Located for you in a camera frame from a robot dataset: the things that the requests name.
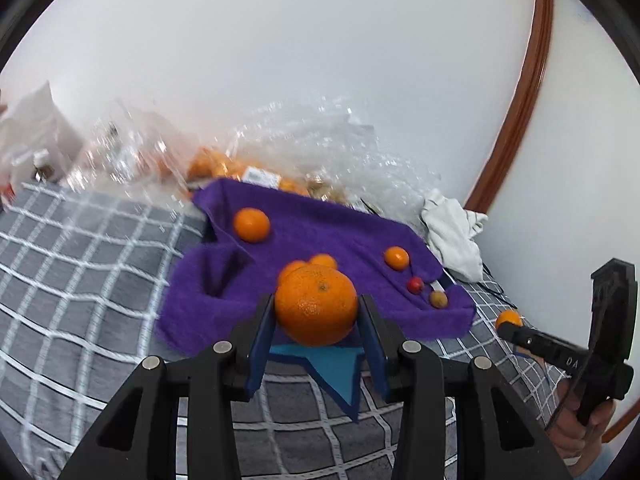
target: wrist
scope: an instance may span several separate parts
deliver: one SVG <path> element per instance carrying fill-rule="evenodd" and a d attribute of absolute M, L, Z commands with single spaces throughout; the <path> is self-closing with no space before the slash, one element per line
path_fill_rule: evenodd
<path fill-rule="evenodd" d="M 602 441 L 600 439 L 585 447 L 582 450 L 580 460 L 578 460 L 578 462 L 576 462 L 574 465 L 569 466 L 569 473 L 571 473 L 571 476 L 576 478 L 587 471 L 587 469 L 590 468 L 591 464 L 593 464 L 597 457 L 599 457 L 601 452 Z"/>

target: person's hand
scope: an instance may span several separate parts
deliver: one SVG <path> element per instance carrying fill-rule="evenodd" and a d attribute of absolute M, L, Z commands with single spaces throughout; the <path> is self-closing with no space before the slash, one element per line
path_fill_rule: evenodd
<path fill-rule="evenodd" d="M 569 380 L 563 379 L 558 383 L 558 399 L 562 399 L 569 389 Z M 612 399 L 599 405 L 589 418 L 589 431 L 575 416 L 580 407 L 580 399 L 570 394 L 562 412 L 558 416 L 556 425 L 548 432 L 549 439 L 561 458 L 581 455 L 575 465 L 569 467 L 572 476 L 579 476 L 586 471 L 602 450 L 602 434 L 607 429 L 609 421 L 616 410 Z"/>

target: white wall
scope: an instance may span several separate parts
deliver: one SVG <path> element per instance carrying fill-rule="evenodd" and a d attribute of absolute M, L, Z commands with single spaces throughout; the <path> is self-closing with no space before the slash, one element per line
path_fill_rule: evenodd
<path fill-rule="evenodd" d="M 464 200 L 513 95 L 534 0 L 56 0 L 0 75 L 49 79 L 86 132 L 113 98 L 211 134 L 306 92 L 352 95 L 389 150 Z"/>
<path fill-rule="evenodd" d="M 556 0 L 545 79 L 481 235 L 484 260 L 542 330 L 586 345 L 590 274 L 610 258 L 640 277 L 640 86 L 578 0 Z M 636 378 L 618 408 L 640 395 Z"/>

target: purple towel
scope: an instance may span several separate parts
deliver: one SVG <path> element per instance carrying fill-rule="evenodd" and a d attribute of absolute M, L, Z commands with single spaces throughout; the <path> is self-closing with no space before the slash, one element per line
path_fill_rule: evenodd
<path fill-rule="evenodd" d="M 260 294 L 275 291 L 286 264 L 318 253 L 333 256 L 357 292 L 371 294 L 382 317 L 398 323 L 408 338 L 460 337 L 471 327 L 475 304 L 461 286 L 446 290 L 449 307 L 444 310 L 429 304 L 429 286 L 420 296 L 407 291 L 410 277 L 434 282 L 442 266 L 404 224 L 227 179 L 198 192 L 194 202 L 208 215 L 217 241 L 185 254 L 157 323 L 159 335 L 186 354 L 227 338 L 235 324 L 252 315 Z M 271 233 L 264 242 L 247 244 L 236 236 L 233 217 L 243 207 L 269 216 Z M 411 257 L 403 272 L 384 263 L 383 253 L 391 246 L 405 248 Z M 286 342 L 290 340 L 276 332 L 274 344 Z M 342 343 L 358 345 L 357 334 Z"/>

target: finger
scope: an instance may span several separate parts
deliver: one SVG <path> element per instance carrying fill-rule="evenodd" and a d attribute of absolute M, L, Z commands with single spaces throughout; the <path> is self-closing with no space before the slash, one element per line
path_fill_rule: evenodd
<path fill-rule="evenodd" d="M 598 407 L 593 410 L 591 416 L 589 417 L 589 423 L 593 426 L 599 426 L 600 424 L 609 423 L 611 417 L 613 416 L 613 412 L 616 411 L 616 405 L 613 402 L 613 399 L 605 400 L 602 404 L 598 405 Z"/>
<path fill-rule="evenodd" d="M 555 427 L 559 428 L 562 433 L 571 438 L 584 438 L 587 432 L 586 428 L 575 418 L 575 413 L 569 410 L 562 410 L 562 412 L 560 412 Z"/>
<path fill-rule="evenodd" d="M 562 379 L 562 381 L 558 383 L 556 392 L 558 392 L 558 399 L 560 401 L 564 399 L 564 396 L 566 395 L 570 386 L 571 386 L 571 381 L 569 379 Z M 580 399 L 578 399 L 578 397 L 575 395 L 575 392 L 571 392 L 569 396 L 566 398 L 566 401 L 564 402 L 564 407 L 568 410 L 571 410 L 572 412 L 575 412 L 577 411 L 578 408 L 580 408 Z"/>
<path fill-rule="evenodd" d="M 565 435 L 558 428 L 552 428 L 551 431 L 549 431 L 548 435 L 549 439 L 556 448 L 561 448 L 571 453 L 582 451 L 586 444 L 585 441 L 579 438 L 572 438 Z"/>

